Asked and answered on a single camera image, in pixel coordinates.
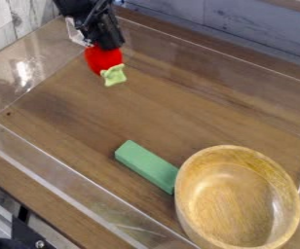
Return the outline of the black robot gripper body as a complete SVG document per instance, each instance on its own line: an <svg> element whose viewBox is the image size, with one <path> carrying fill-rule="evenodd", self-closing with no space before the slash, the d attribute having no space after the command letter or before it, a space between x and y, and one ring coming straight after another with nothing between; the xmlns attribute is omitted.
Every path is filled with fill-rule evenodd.
<svg viewBox="0 0 300 249"><path fill-rule="evenodd" d="M64 18L71 17L81 23L80 32L93 41L92 23L109 13L112 0L52 0Z"/></svg>

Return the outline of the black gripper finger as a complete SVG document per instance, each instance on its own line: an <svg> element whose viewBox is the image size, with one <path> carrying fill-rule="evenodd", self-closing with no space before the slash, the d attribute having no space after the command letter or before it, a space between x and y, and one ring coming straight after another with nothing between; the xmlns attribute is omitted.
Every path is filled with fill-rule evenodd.
<svg viewBox="0 0 300 249"><path fill-rule="evenodd" d="M113 15L103 14L92 23L93 41L104 51L117 49L124 43L124 36Z"/></svg>

